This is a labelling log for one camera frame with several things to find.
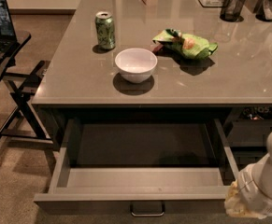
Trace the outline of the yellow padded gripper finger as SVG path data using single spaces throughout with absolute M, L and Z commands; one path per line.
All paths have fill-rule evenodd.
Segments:
M 265 215 L 256 213 L 248 209 L 239 197 L 237 181 L 233 181 L 227 191 L 224 201 L 225 212 L 230 217 L 250 217 L 264 219 Z

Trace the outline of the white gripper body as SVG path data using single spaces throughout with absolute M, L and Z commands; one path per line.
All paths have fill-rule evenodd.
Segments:
M 240 200 L 247 209 L 259 217 L 272 217 L 272 171 L 253 175 L 253 167 L 247 166 L 238 174 Z

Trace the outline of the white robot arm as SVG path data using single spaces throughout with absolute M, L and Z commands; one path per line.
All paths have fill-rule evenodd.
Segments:
M 230 217 L 272 217 L 272 132 L 266 139 L 267 154 L 242 169 L 224 201 Z

